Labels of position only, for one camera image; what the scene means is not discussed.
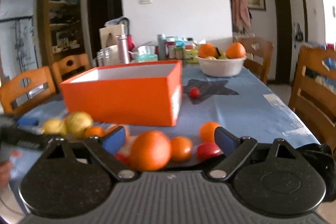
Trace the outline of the person's left hand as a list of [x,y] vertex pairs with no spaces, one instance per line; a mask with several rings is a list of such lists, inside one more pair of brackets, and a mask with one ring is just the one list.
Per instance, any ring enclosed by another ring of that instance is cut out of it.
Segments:
[[13,165],[11,161],[1,162],[0,165],[0,189],[3,189],[9,183]]

